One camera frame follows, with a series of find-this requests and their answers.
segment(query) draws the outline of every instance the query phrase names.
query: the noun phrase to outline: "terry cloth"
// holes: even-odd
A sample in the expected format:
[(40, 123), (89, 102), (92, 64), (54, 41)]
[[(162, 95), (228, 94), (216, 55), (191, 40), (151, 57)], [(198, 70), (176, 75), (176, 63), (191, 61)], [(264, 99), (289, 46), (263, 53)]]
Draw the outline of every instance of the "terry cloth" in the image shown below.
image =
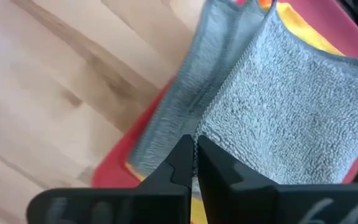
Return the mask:
[[(237, 0), (242, 4), (246, 0)], [(337, 0), (279, 0), (288, 2), (302, 18), (344, 55), (358, 58), (358, 26)], [(260, 0), (266, 4), (271, 0)]]
[(203, 112), (263, 17), (255, 0), (242, 7), (227, 0), (205, 2), (191, 49), (130, 155), (129, 164), (136, 172), (149, 175), (183, 134), (195, 133)]
[[(270, 7), (270, 3), (268, 6), (262, 6), (264, 9)], [(324, 37), (319, 35), (311, 26), (309, 26), (303, 18), (296, 13), (291, 7), (291, 5), (287, 3), (277, 3), (277, 11), (285, 23), (286, 27), (294, 34), (296, 34), (299, 38), (303, 39), (305, 42), (311, 44), (314, 47), (317, 47), (321, 50), (325, 50), (327, 52), (337, 54), (337, 50), (329, 43), (327, 44), (319, 44), (321, 40), (324, 42)], [(93, 177), (93, 187), (135, 187), (137, 186), (141, 180), (144, 179), (143, 176), (137, 174), (133, 168), (126, 164), (128, 170), (124, 169), (124, 161), (118, 161), (118, 158), (127, 158), (129, 152), (133, 150), (134, 144), (139, 140), (141, 134), (144, 132), (145, 127), (150, 121), (151, 116), (154, 111), (157, 109), (158, 104), (160, 103), (162, 96), (165, 95), (164, 91), (168, 88), (168, 85), (162, 90), (159, 94), (158, 98), (153, 102), (153, 104), (142, 114), (141, 117), (137, 120), (137, 122), (131, 127), (130, 131), (125, 133), (124, 137), (117, 143), (108, 156), (104, 159), (104, 161), (98, 166), (95, 171)], [(117, 172), (130, 172), (128, 173), (128, 177), (124, 178), (124, 175), (118, 175)], [(204, 208), (202, 201), (197, 198), (192, 198), (191, 201), (191, 221), (193, 223), (206, 223), (206, 216), (204, 213)]]
[(274, 2), (200, 135), (279, 184), (341, 183), (358, 156), (358, 59), (304, 43)]

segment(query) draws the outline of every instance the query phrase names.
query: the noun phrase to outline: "red tray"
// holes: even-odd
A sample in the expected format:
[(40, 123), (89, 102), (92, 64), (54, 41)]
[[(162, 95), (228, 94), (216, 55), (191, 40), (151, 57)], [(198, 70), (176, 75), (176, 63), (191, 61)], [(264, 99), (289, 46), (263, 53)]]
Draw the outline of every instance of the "red tray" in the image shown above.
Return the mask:
[[(358, 27), (335, 0), (284, 0), (282, 2), (289, 2), (310, 26), (344, 55), (358, 58)], [(92, 181), (93, 187), (133, 188), (138, 186), (140, 180), (126, 167), (126, 161), (169, 85), (159, 93), (151, 106), (96, 168)], [(357, 173), (358, 158), (343, 182), (351, 182)]]

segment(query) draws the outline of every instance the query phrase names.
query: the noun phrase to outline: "black holder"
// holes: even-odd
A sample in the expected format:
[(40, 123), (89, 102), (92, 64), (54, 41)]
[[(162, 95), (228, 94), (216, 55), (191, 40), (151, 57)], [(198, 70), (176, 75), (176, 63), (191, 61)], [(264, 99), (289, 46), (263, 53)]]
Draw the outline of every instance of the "black holder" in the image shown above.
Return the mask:
[[(34, 198), (29, 224), (190, 223), (194, 142), (183, 136), (135, 189), (55, 189)], [(198, 139), (201, 194), (213, 223), (358, 223), (358, 184), (278, 185), (207, 137)]]

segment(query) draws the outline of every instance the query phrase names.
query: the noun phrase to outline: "gray towel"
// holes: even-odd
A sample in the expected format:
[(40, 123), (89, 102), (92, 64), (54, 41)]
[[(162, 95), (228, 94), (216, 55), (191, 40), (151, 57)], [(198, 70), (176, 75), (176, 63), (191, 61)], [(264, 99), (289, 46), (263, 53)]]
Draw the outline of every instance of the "gray towel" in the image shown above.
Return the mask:
[(358, 156), (358, 60), (304, 43), (273, 4), (200, 135), (279, 184), (341, 183)]
[(183, 134), (194, 134), (205, 109), (262, 22), (256, 0), (237, 6), (207, 0), (191, 49), (172, 86), (132, 150), (129, 164), (149, 175)]

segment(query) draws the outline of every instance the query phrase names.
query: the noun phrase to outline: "wooden floor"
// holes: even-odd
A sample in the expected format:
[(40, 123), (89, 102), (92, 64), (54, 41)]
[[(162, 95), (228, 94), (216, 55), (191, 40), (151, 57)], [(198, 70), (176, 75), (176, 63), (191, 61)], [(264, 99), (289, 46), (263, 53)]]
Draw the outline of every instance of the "wooden floor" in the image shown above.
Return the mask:
[(0, 223), (94, 168), (177, 72), (203, 0), (0, 0)]

